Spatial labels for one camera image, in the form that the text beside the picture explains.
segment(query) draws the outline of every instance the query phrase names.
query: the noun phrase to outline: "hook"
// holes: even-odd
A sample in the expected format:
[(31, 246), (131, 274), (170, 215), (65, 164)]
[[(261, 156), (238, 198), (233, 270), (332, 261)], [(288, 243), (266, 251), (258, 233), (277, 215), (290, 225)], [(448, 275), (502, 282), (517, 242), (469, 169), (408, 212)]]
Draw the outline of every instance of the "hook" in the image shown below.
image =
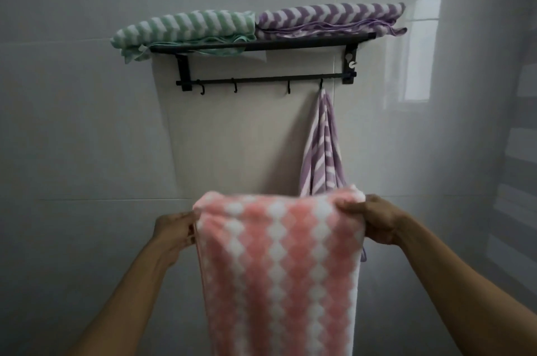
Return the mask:
[(201, 93), (200, 93), (200, 95), (203, 96), (203, 95), (205, 94), (205, 86), (201, 84), (201, 80), (199, 80), (199, 79), (196, 81), (196, 83), (197, 83), (198, 85), (201, 86)]

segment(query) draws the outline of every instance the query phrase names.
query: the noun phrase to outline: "person's left hand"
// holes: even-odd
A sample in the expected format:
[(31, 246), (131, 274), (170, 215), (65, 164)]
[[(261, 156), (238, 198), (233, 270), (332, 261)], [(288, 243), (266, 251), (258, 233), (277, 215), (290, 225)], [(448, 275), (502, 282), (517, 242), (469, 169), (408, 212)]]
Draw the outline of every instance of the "person's left hand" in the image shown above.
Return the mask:
[(181, 250), (196, 243), (194, 223), (198, 219), (199, 214), (190, 211), (162, 215), (155, 221), (150, 244), (163, 250), (168, 266), (175, 264)]

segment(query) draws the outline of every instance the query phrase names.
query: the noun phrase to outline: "hanging purple towel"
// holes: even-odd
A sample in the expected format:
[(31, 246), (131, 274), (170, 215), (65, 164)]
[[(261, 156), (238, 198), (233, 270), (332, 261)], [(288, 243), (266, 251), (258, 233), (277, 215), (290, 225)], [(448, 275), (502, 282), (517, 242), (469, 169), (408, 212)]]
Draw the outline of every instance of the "hanging purple towel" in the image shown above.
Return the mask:
[[(325, 89), (322, 89), (305, 145), (300, 170), (300, 196), (317, 195), (346, 185), (332, 101)], [(366, 259), (364, 250), (361, 261)]]
[(257, 17), (256, 36), (259, 40), (369, 32), (399, 36), (406, 28), (393, 28), (393, 24), (404, 10), (403, 3), (341, 3), (265, 11)]

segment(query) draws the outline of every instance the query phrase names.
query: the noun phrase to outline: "wall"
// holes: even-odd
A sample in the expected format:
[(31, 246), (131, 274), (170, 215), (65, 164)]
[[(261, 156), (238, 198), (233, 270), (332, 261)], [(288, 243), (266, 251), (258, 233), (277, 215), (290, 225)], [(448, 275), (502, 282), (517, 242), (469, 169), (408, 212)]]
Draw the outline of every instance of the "wall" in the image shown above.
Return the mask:
[[(471, 264), (508, 136), (529, 0), (0, 0), (2, 348), (58, 353), (97, 312), (161, 213), (205, 190), (296, 193), (317, 86), (175, 87), (170, 57), (123, 65), (108, 38), (153, 15), (405, 1), (402, 38), (360, 47), (332, 93), (348, 180), (416, 214)], [(192, 58), (196, 78), (341, 69), (340, 53)], [(397, 248), (366, 243), (355, 345), (457, 354)], [(164, 282), (141, 354), (208, 354), (196, 254)]]
[(487, 277), (534, 312), (537, 312), (536, 130), (537, 7), (527, 35), (483, 263)]

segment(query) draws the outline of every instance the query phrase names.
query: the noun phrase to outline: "towel rack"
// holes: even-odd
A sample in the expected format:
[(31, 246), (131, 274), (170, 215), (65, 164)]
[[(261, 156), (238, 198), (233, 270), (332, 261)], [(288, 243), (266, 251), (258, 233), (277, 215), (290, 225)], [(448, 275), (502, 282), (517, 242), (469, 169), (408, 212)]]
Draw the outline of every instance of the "towel rack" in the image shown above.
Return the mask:
[[(356, 66), (356, 49), (361, 42), (370, 41), (376, 38), (375, 33), (355, 34), (355, 35), (334, 35), (322, 37), (303, 37), (293, 39), (278, 39), (273, 41), (253, 41), (235, 43), (217, 43), (200, 45), (153, 45), (151, 52), (156, 54), (175, 55), (181, 80), (176, 81), (177, 86), (181, 86), (183, 92), (192, 90), (192, 85), (218, 85), (234, 84), (236, 90), (237, 83), (251, 82), (272, 82), (272, 81), (313, 81), (317, 79), (341, 79), (343, 84), (352, 84), (356, 77), (354, 67)], [(222, 49), (222, 48), (244, 48), (245, 52), (256, 50), (279, 50), (279, 49), (304, 49), (319, 47), (345, 46), (343, 52), (343, 69), (340, 74), (302, 74), (294, 76), (265, 76), (253, 78), (229, 78), (212, 80), (192, 80), (190, 76), (190, 66), (188, 56), (196, 50), (202, 49)]]

